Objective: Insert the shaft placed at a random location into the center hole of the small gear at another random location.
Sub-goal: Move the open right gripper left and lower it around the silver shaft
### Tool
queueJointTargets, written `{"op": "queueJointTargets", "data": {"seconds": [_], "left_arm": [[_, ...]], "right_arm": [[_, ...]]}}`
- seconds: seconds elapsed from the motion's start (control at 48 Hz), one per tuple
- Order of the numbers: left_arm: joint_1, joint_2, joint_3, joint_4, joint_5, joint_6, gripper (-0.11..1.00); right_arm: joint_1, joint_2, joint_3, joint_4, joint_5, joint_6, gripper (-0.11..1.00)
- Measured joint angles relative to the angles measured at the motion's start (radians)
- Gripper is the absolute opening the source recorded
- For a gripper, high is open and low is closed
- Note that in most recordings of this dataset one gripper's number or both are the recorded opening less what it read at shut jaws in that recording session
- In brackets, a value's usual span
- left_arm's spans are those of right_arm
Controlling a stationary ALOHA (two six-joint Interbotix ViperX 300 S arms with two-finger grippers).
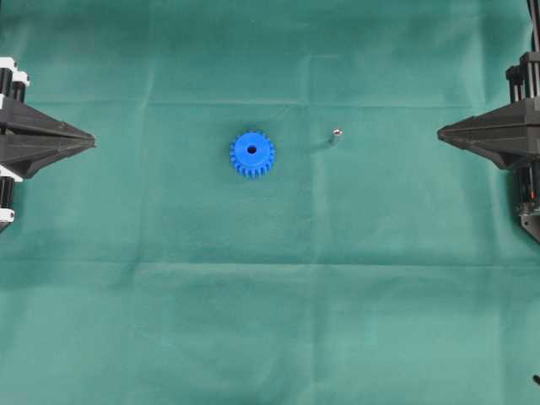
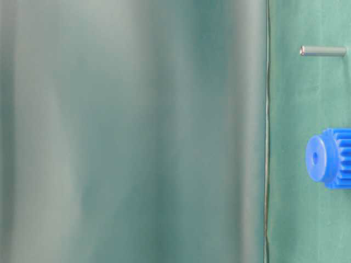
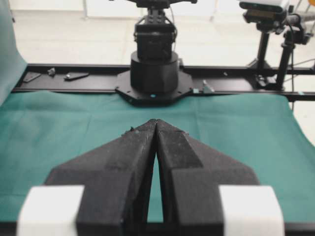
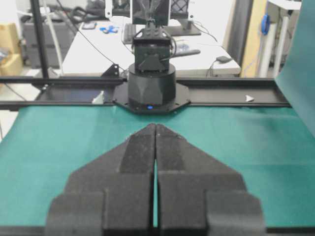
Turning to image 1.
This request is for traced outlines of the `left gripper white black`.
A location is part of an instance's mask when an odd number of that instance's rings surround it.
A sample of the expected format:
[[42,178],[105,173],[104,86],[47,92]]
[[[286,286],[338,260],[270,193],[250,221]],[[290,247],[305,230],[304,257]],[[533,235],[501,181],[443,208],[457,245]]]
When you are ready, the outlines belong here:
[[15,220],[17,183],[95,146],[95,137],[24,103],[28,73],[1,57],[1,231]]

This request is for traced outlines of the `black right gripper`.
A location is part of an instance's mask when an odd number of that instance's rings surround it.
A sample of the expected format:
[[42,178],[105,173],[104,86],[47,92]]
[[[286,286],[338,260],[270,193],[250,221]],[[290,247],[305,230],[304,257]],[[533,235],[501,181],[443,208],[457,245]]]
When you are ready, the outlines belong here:
[[539,128],[539,62],[522,55],[506,70],[510,104],[442,127],[438,139],[493,162],[501,170],[515,170],[517,212],[521,227],[539,242],[539,147],[525,137]]

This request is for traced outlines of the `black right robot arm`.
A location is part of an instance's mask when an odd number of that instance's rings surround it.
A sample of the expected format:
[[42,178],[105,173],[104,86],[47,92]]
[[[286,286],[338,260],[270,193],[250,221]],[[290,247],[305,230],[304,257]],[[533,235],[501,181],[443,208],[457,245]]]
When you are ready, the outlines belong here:
[[437,136],[514,174],[520,226],[539,240],[539,2],[527,7],[531,50],[505,72],[510,103],[442,127]]

